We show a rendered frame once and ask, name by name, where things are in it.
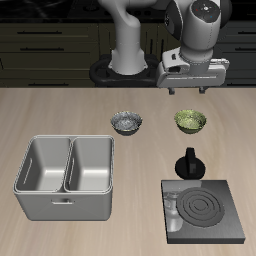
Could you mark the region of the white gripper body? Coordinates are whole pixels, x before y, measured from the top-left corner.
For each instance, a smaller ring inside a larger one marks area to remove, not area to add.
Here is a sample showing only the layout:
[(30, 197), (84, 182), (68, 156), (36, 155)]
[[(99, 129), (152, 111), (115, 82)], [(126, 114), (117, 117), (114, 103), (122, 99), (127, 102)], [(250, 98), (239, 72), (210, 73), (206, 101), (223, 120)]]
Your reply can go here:
[(156, 81), (159, 88), (211, 87), (225, 82), (230, 62), (212, 59), (207, 69), (194, 68), (179, 56), (175, 60), (162, 61), (158, 65)]

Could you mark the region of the green bowl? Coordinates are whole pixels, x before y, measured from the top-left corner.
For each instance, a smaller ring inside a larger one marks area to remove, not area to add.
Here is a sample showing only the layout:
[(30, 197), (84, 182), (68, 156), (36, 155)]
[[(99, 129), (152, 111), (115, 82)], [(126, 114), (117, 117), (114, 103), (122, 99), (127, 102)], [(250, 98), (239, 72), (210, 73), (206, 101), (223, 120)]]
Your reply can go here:
[(174, 120), (177, 127), (186, 134), (198, 133), (207, 123), (204, 114), (192, 109), (177, 112)]

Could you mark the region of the grey bowl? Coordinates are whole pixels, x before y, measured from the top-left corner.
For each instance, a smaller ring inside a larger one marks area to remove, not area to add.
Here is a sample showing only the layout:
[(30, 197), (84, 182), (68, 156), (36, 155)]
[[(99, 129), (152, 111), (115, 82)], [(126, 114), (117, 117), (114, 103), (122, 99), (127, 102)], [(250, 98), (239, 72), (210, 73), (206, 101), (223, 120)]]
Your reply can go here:
[(135, 134), (142, 125), (143, 119), (137, 113), (121, 111), (113, 115), (110, 123), (114, 130), (123, 136)]

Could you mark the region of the round black stove knob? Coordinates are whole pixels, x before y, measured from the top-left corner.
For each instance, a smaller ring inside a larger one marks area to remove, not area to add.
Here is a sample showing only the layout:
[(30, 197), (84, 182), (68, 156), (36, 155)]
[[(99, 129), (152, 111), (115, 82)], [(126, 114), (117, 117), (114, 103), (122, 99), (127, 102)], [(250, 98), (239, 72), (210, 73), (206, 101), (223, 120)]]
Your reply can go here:
[(205, 165), (196, 157), (195, 150), (188, 147), (185, 155), (176, 161), (175, 172), (184, 180), (200, 180), (205, 175)]

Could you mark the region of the dark grey stove plate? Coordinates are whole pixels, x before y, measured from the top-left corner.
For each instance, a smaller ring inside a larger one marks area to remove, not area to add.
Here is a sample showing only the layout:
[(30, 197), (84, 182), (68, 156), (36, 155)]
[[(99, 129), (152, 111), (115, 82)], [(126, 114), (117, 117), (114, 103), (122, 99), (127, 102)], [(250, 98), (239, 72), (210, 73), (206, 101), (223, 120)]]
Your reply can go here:
[(162, 180), (168, 244), (243, 244), (226, 180)]

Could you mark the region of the dark kitchen cupboards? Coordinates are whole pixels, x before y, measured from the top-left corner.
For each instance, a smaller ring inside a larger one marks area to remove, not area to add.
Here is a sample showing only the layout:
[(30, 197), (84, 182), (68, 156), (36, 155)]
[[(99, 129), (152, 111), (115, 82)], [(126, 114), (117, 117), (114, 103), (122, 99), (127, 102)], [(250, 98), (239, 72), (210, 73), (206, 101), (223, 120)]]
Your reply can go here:
[[(230, 61), (226, 87), (256, 88), (256, 2), (232, 4), (214, 56)], [(114, 46), (97, 0), (0, 0), (0, 87), (94, 87), (90, 67)]]

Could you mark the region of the white two-bin basket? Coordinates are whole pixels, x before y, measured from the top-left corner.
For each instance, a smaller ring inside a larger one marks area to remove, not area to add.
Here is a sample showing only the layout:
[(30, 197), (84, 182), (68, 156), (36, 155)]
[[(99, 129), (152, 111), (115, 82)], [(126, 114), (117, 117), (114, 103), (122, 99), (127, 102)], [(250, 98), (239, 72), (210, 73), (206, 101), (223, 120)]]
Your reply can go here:
[(31, 221), (106, 221), (112, 210), (114, 138), (37, 135), (13, 185)]

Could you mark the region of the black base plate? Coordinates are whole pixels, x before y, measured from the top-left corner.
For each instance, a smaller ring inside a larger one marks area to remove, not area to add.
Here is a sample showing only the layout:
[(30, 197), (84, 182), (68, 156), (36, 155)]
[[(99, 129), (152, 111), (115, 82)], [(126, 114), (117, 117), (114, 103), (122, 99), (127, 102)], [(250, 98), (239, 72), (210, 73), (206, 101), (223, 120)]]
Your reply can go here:
[(108, 67), (112, 56), (103, 54), (90, 67), (89, 76), (98, 88), (156, 88), (156, 71), (159, 64), (153, 54), (146, 54), (146, 69), (135, 75), (121, 75)]

